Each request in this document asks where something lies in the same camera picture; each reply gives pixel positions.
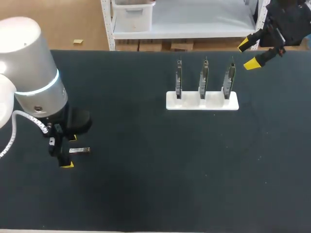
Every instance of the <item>black tabletop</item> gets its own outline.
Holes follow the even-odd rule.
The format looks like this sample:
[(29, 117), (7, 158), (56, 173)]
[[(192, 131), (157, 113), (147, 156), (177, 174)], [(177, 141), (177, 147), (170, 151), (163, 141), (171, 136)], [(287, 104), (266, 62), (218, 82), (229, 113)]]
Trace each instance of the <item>black tabletop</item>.
[[(53, 51), (74, 106), (91, 111), (91, 146), (61, 169), (22, 117), (0, 159), (0, 229), (311, 232), (311, 53), (246, 71), (253, 53)], [(175, 64), (197, 90), (202, 61), (220, 90), (234, 56), (240, 109), (168, 111)], [(0, 130), (0, 148), (11, 135)]]

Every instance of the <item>white holder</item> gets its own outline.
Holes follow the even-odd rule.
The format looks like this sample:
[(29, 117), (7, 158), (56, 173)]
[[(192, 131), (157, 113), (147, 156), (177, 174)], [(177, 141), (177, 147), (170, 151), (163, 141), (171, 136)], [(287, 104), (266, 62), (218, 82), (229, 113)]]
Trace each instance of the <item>white holder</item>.
[(231, 92), (230, 99), (225, 100), (221, 91), (207, 91), (205, 100), (200, 98), (198, 91), (183, 91), (182, 99), (178, 100), (175, 91), (166, 93), (166, 109), (168, 110), (207, 110), (236, 111), (239, 109), (237, 93)]

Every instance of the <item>plastic bin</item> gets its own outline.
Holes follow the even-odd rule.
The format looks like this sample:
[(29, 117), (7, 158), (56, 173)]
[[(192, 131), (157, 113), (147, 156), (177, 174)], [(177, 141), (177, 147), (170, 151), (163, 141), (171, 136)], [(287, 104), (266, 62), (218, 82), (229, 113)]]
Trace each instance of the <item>plastic bin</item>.
[(152, 27), (151, 0), (112, 0), (116, 23), (123, 32), (145, 32)]

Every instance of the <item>shelf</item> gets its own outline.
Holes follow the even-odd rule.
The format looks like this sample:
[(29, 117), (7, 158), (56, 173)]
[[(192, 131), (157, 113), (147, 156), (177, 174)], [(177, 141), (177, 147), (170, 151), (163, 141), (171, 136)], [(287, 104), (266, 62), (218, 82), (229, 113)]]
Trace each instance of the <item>shelf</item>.
[(249, 6), (243, 0), (156, 0), (152, 30), (125, 33), (115, 39), (174, 39), (245, 37), (255, 31)]

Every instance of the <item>small yellow object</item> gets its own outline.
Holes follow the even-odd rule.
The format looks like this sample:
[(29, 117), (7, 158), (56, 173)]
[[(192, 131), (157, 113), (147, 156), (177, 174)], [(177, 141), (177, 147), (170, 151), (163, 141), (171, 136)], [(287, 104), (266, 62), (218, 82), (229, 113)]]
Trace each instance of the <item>small yellow object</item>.
[(76, 141), (76, 140), (78, 140), (78, 139), (77, 139), (77, 135), (74, 135), (74, 139), (73, 139), (73, 140), (70, 140), (69, 142), (73, 142), (73, 141)]
[(252, 60), (249, 60), (244, 64), (245, 69), (250, 70), (250, 69), (256, 69), (256, 68), (261, 68), (261, 65), (258, 63), (256, 58), (253, 58)]
[(73, 162), (71, 162), (71, 164), (68, 166), (62, 166), (61, 168), (72, 168), (72, 167), (74, 167)]
[(248, 42), (248, 38), (245, 38), (245, 39), (243, 40), (243, 42), (240, 43), (240, 45), (238, 46), (238, 49), (240, 50), (240, 52), (242, 52), (241, 49), (240, 49), (240, 46), (242, 46), (242, 45), (245, 44), (246, 42)]
[(82, 42), (83, 42), (83, 40), (78, 40), (78, 39), (73, 40), (74, 44), (81, 44)]

